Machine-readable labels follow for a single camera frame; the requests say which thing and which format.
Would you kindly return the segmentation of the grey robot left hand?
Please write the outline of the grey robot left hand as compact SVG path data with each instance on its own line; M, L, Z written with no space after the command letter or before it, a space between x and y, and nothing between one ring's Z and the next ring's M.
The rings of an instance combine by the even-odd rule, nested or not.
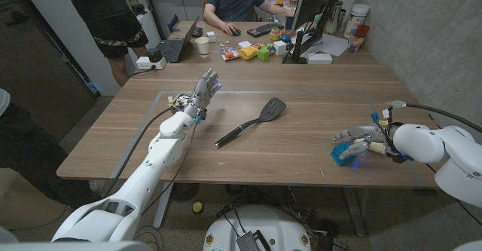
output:
M210 99L220 88L218 73L209 69L196 83L183 112L194 117L199 110L205 109L209 105Z

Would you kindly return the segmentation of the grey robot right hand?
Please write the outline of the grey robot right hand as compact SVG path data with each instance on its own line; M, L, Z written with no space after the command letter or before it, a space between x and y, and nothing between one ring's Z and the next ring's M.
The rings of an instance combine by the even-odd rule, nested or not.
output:
M364 153L371 150L377 153L385 154L387 149L387 141L383 134L383 130L377 124L355 125L346 130L340 131L334 136L334 141L345 137L355 139L347 149L344 149L337 157L344 160L348 157Z

